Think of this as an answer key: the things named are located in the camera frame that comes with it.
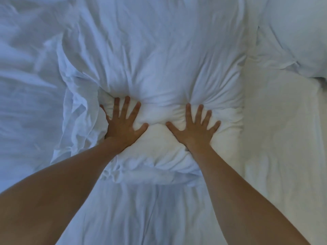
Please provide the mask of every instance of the person's right arm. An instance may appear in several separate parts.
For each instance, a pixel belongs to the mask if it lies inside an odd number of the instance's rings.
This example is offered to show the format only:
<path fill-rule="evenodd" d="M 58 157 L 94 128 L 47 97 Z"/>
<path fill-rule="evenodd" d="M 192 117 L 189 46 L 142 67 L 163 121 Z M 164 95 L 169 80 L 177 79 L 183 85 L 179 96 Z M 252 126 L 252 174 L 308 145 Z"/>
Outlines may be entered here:
<path fill-rule="evenodd" d="M 180 131 L 170 122 L 167 127 L 198 163 L 227 243 L 308 245 L 308 241 L 287 218 L 213 150 L 210 141 L 220 122 L 207 130 L 211 111 L 201 123 L 202 110 L 203 105 L 200 105 L 193 122 L 188 104 L 186 129 Z"/>

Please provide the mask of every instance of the person's left arm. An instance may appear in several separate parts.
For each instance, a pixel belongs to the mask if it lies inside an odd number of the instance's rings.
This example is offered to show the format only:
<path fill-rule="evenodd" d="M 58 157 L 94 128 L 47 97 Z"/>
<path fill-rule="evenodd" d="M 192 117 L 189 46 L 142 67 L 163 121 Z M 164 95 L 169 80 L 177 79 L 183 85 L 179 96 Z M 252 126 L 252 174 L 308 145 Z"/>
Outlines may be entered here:
<path fill-rule="evenodd" d="M 148 124 L 133 130 L 141 103 L 126 118 L 129 102 L 126 97 L 119 117 L 119 98 L 115 99 L 113 118 L 107 116 L 104 142 L 49 166 L 0 194 L 0 244 L 51 245 L 58 241 L 109 161 L 146 131 Z"/>

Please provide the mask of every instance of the white pillow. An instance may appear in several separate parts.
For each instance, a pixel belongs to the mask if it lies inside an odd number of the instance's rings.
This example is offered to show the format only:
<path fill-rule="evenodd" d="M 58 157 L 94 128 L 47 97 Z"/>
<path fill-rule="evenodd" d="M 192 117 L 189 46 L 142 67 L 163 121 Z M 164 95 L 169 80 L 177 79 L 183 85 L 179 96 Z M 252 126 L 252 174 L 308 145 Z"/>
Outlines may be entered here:
<path fill-rule="evenodd" d="M 306 77 L 327 78 L 327 0 L 268 0 L 256 60 Z"/>
<path fill-rule="evenodd" d="M 212 122 L 223 120 L 213 141 L 226 142 L 215 148 L 238 164 L 247 50 L 243 0 L 79 0 L 78 9 L 79 21 L 58 47 L 68 90 L 65 139 L 53 161 L 94 146 L 106 131 L 99 102 L 110 113 L 112 97 L 129 95 L 142 102 L 135 125 L 150 127 L 104 177 L 157 184 L 198 179 L 197 164 L 165 127 L 168 120 L 185 125 L 188 102 L 213 109 Z"/>

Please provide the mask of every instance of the forearm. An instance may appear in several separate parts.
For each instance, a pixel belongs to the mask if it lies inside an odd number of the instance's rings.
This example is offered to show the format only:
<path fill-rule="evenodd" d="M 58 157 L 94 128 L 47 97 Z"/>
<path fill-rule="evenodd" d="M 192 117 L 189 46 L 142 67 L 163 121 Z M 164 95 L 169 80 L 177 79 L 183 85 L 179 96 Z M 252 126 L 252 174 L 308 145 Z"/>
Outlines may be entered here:
<path fill-rule="evenodd" d="M 1 244 L 55 244 L 83 205 L 117 141 L 102 144 L 47 167 L 0 195 Z"/>
<path fill-rule="evenodd" d="M 228 244 L 309 244 L 278 209 L 210 146 L 190 151 L 201 168 Z"/>

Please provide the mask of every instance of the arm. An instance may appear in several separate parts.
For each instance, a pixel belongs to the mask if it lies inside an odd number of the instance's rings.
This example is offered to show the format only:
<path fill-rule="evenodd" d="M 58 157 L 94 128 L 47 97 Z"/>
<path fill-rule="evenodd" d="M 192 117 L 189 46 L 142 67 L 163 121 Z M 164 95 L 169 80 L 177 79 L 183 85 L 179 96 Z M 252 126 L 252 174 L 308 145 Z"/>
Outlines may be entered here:
<path fill-rule="evenodd" d="M 119 117 L 119 98 L 103 143 L 49 166 L 0 194 L 0 244 L 55 244 L 83 205 L 106 165 L 147 129 L 133 130 L 141 107 L 126 118 L 130 98 Z"/>
<path fill-rule="evenodd" d="M 207 130 L 211 111 L 201 123 L 203 105 L 195 123 L 190 104 L 186 106 L 186 129 L 167 127 L 184 144 L 198 163 L 206 181 L 212 205 L 228 244 L 308 245 L 300 232 L 267 199 L 234 171 L 210 146 L 217 122 Z"/>

